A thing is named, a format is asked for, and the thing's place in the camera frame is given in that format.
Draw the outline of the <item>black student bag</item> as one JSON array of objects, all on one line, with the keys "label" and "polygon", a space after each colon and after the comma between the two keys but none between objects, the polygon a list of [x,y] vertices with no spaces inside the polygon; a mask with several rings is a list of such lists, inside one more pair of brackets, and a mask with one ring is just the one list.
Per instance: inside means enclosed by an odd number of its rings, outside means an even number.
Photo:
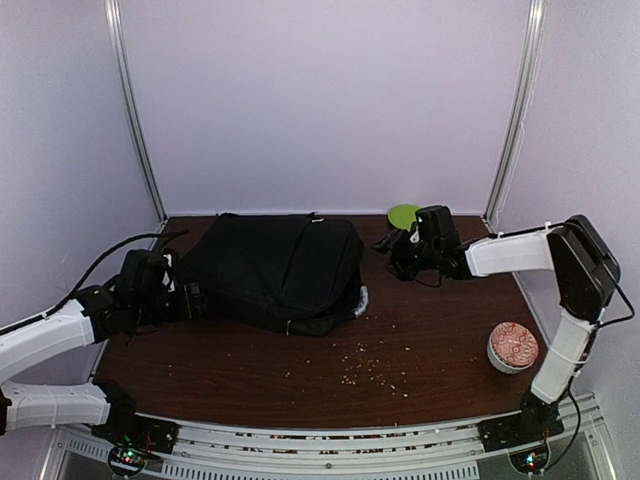
[{"label": "black student bag", "polygon": [[366,312],[364,251],[346,219],[224,213],[174,271],[211,314],[285,335],[321,337]]}]

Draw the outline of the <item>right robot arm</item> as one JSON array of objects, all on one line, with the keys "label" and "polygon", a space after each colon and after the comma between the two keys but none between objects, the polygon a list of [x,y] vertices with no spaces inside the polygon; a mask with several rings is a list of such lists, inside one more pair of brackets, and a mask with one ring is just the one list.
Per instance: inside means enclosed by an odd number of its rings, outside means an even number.
[{"label": "right robot arm", "polygon": [[420,209],[411,229],[394,229],[374,244],[389,257],[401,281],[423,270],[468,280],[531,270],[554,272],[560,297],[560,322],[544,361],[522,396],[518,413],[478,425],[485,450],[542,441],[563,432],[558,407],[588,360],[602,317],[621,291],[621,269],[611,250],[582,214],[512,233],[461,242],[447,207]]}]

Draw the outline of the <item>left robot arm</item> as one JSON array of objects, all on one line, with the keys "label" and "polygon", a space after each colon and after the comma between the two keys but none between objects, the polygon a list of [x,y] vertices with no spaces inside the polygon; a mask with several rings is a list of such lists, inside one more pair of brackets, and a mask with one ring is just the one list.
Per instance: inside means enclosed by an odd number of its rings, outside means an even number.
[{"label": "left robot arm", "polygon": [[102,285],[80,279],[49,309],[1,329],[1,431],[84,424],[114,444],[148,438],[136,403],[117,383],[26,385],[13,377],[57,355],[154,332],[166,323],[191,319],[196,289],[176,276],[178,255],[167,247],[180,232],[157,233],[161,248],[134,249],[118,274]]}]

